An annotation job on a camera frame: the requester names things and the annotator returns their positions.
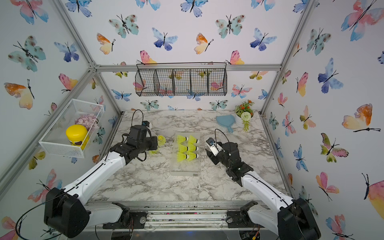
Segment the yellow shuttlecock extra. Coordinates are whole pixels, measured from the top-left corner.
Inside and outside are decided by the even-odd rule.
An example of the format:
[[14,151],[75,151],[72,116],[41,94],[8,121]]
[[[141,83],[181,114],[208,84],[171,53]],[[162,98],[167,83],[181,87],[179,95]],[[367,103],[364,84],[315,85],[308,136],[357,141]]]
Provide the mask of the yellow shuttlecock extra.
[[188,155],[184,153],[177,152],[177,162],[182,162],[188,159]]

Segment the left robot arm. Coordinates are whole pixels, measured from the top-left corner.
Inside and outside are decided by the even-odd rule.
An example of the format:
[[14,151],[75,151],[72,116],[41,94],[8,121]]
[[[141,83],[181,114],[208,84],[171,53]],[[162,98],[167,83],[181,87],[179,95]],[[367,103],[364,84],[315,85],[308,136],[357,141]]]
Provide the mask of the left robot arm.
[[122,135],[123,140],[79,179],[63,189],[52,188],[46,195],[44,223],[68,238],[97,225],[130,228],[133,220],[128,207],[113,203],[110,207],[87,209],[85,205],[114,173],[132,160],[139,160],[140,154],[158,148],[158,138],[152,135],[150,126],[148,121],[131,126],[129,133]]

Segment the translucent plastic storage box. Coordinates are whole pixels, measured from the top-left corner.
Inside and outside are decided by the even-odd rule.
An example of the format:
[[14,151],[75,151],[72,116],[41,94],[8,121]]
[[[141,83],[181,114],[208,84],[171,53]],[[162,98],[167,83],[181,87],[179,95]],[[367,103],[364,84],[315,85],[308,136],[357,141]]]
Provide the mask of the translucent plastic storage box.
[[[182,135],[189,137],[190,135],[197,138],[200,142],[195,145],[199,147],[199,150],[194,152],[199,155],[197,159],[194,159],[192,161],[184,160],[182,162],[177,162],[177,152],[178,152],[178,143],[176,141],[177,135]],[[173,150],[172,150],[172,159],[171,159],[171,175],[172,176],[182,176],[182,177],[198,177],[200,174],[200,167],[201,167],[201,134],[197,132],[176,132],[174,137],[174,143],[173,143]],[[188,141],[182,143],[182,145],[188,146]]]

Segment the yellow shuttlecock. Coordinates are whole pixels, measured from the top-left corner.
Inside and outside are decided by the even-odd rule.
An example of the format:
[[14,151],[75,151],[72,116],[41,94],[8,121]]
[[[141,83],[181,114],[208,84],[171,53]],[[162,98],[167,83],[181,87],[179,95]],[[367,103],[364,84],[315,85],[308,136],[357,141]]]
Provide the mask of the yellow shuttlecock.
[[188,143],[188,151],[189,152],[196,152],[199,150],[199,147],[195,146],[194,144]]
[[192,135],[189,136],[189,140],[188,140],[189,144],[197,145],[199,142],[200,141],[197,138],[195,138],[194,136],[192,136]]
[[185,153],[185,152],[187,152],[189,149],[188,149],[188,147],[187,146],[185,146],[185,145],[182,145],[182,144],[178,144],[178,152],[179,153]]
[[159,147],[164,146],[165,143],[166,143],[166,138],[164,136],[159,135],[158,136],[158,146]]
[[188,140],[189,140],[189,138],[186,136],[177,135],[177,137],[176,137],[176,141],[178,144],[182,144],[184,142],[187,142]]
[[196,154],[194,152],[190,152],[190,151],[187,151],[186,155],[187,155],[187,160],[188,161],[192,161],[192,160],[197,159],[199,157],[198,154]]

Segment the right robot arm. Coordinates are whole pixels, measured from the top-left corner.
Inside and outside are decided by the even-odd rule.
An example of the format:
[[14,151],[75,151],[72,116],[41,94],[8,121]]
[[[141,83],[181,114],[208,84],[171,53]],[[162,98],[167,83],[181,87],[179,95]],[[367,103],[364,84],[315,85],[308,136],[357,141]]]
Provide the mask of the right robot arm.
[[281,240],[318,240],[321,232],[309,204],[283,194],[262,179],[252,167],[243,162],[238,144],[206,141],[208,158],[221,163],[227,175],[241,187],[256,195],[266,207],[249,202],[241,208],[242,218],[247,223],[261,225],[276,234]]

